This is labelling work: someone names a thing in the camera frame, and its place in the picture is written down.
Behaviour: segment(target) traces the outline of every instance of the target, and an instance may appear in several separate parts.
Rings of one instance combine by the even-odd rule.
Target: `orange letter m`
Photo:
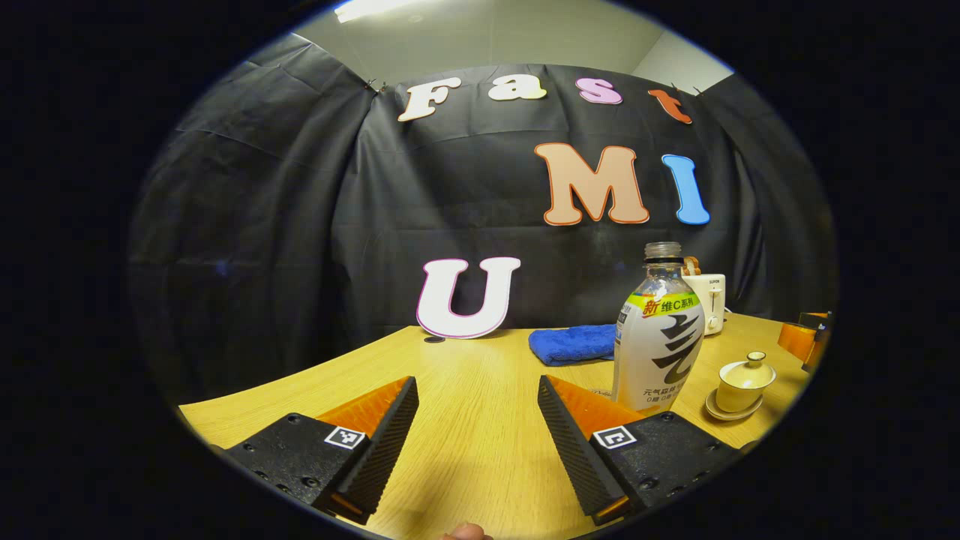
[[[596,172],[566,143],[540,144],[534,153],[546,161],[550,177],[550,210],[543,215],[543,220],[550,225],[580,223],[583,213],[573,207],[574,193],[593,221],[603,217],[611,191],[613,206],[608,214],[611,221],[643,223],[650,219],[636,186],[633,150],[623,146],[604,148]]]

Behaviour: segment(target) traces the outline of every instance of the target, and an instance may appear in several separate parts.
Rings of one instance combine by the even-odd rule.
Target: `white appliance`
[[[700,305],[704,307],[704,316],[707,317],[704,325],[704,335],[718,333],[723,330],[723,310],[727,298],[727,277],[723,274],[701,274],[699,276],[682,276],[693,292],[697,293]]]

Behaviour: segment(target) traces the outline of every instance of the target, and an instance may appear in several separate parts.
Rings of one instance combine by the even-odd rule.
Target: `blue towel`
[[[616,324],[572,327],[566,330],[534,330],[530,350],[548,366],[563,366],[584,360],[613,360]]]

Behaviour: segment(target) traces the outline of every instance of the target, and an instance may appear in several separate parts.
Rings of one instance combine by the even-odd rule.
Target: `green label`
[[[627,302],[641,308],[643,310],[641,316],[646,319],[647,317],[669,315],[675,311],[683,311],[698,306],[700,299],[693,292],[667,294],[659,300],[655,300],[652,294],[632,294]]]

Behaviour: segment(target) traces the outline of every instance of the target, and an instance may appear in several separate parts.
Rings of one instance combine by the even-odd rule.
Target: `finger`
[[[463,523],[450,534],[457,540],[484,540],[483,528],[474,523]]]

